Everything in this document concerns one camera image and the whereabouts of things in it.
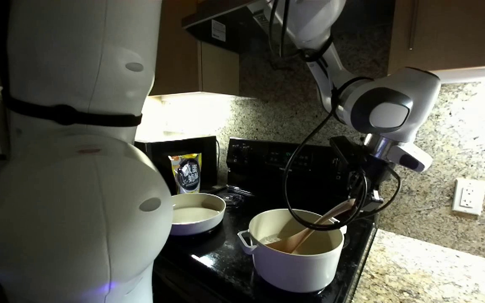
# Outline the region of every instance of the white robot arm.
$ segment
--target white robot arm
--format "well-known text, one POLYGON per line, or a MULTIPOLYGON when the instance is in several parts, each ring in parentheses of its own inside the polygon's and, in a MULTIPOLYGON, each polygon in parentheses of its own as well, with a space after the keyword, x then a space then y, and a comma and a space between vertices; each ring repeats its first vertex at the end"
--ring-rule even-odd
POLYGON ((323 107, 342 123, 368 134, 368 152, 414 171, 426 170, 432 158, 412 142, 426 121, 440 89, 434 74, 406 67, 395 74, 373 80, 356 77, 339 59, 330 34, 345 0, 289 1, 268 3, 283 23, 285 32, 306 52, 323 107))

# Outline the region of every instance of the white pan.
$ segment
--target white pan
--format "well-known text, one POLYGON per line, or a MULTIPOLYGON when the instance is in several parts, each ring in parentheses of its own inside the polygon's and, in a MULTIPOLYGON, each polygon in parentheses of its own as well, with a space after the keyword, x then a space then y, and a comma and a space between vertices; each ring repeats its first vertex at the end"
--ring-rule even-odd
POLYGON ((217 226, 224 218, 226 203, 213 194, 194 192, 177 194, 173 202, 173 222, 170 234, 187 236, 206 232, 217 226))

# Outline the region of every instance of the kitchen counter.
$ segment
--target kitchen counter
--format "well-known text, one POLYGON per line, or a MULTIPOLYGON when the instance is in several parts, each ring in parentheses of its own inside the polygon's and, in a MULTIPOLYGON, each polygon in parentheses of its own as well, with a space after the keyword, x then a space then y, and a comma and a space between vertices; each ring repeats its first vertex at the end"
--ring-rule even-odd
POLYGON ((378 230, 352 303, 485 303, 485 259, 378 230))

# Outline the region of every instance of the electrical outlet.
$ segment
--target electrical outlet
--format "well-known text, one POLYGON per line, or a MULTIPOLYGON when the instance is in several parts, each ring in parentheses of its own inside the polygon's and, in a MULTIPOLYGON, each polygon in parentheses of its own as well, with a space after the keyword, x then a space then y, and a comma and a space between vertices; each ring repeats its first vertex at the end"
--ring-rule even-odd
POLYGON ((457 178, 452 210, 480 215, 484 194, 485 181, 457 178))

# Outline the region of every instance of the wooden spoon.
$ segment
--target wooden spoon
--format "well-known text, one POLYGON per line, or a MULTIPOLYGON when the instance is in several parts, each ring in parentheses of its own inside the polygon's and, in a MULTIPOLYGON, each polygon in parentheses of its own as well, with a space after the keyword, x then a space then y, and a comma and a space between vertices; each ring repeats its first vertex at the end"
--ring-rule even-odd
MULTIPOLYGON (((323 224, 332 217, 335 217, 336 215, 352 209, 353 205, 354 199, 345 200, 344 202, 340 203, 339 205, 328 211, 328 213, 322 215, 322 217, 317 219, 314 224, 323 224)), ((272 249, 283 251, 285 253, 293 253, 293 251, 295 251, 306 239, 308 239, 312 232, 314 232, 313 229, 305 228, 290 237, 265 245, 272 249)))

